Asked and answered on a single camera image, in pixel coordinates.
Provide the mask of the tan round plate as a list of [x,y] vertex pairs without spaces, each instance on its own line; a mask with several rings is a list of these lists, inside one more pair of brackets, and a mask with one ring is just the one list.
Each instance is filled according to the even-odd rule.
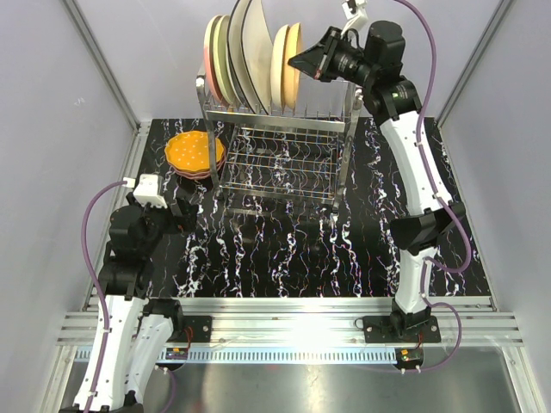
[[292,25],[287,33],[282,71],[283,101],[286,107],[295,110],[300,88],[300,71],[288,61],[302,51],[302,30],[299,22]]

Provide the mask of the orange polka dot plate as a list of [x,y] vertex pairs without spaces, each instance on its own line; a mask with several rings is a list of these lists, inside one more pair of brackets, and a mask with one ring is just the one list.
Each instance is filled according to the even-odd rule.
[[168,140],[164,148],[169,165],[177,170],[198,173],[210,167],[210,146],[207,132],[179,133]]

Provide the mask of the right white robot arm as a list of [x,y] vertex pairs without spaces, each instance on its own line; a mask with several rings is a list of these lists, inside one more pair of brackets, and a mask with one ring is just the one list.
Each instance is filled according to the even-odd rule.
[[414,84],[402,76],[406,40],[400,25],[370,25],[364,47],[353,46],[344,31],[330,27],[322,39],[288,63],[328,83],[341,77],[362,90],[365,108],[390,146],[406,191],[407,216],[390,224],[399,248],[399,285],[392,310],[377,324],[365,324],[367,336],[401,342],[430,331],[429,274],[436,264],[440,236],[459,227],[465,214],[442,182],[424,128]]

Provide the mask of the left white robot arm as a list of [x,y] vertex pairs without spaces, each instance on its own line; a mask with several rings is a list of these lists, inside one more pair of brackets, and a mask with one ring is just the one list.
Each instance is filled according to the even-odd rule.
[[176,299],[150,299],[152,254],[166,235],[195,230],[199,207],[184,198],[127,195],[112,212],[102,268],[93,272],[99,308],[82,384],[69,412],[141,412],[162,347],[189,333]]

